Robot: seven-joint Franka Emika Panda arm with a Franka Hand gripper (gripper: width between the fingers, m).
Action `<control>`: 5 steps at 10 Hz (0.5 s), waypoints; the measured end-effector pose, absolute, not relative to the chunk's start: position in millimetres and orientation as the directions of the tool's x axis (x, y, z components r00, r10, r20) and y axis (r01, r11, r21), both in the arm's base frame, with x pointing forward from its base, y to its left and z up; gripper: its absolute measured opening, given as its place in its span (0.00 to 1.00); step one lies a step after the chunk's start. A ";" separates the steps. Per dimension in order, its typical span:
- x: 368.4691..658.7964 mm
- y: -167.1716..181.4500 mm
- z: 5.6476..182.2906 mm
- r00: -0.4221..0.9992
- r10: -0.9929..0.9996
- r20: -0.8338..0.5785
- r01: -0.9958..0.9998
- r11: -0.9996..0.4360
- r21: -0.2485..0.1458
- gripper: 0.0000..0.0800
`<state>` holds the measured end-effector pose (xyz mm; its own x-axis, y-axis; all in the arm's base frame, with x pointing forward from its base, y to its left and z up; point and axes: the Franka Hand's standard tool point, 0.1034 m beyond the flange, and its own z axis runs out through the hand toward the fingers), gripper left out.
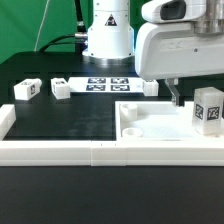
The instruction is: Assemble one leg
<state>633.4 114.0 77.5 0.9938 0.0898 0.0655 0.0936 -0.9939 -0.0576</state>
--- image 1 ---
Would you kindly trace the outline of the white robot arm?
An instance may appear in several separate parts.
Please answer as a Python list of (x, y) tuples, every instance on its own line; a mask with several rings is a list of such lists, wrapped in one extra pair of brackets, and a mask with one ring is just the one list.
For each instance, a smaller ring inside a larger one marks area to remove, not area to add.
[(174, 81), (224, 73), (224, 0), (150, 0), (134, 31), (130, 0), (93, 0), (93, 23), (83, 59), (100, 65), (135, 62), (144, 80), (164, 79), (180, 105)]

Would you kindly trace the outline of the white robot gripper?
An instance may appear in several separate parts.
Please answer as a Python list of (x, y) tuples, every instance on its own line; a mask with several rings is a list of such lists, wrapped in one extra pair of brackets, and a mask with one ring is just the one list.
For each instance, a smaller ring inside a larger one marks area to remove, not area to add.
[(166, 79), (173, 105), (183, 107), (177, 78), (224, 73), (224, 35), (196, 35), (190, 22), (147, 22), (137, 34), (135, 70), (144, 80)]

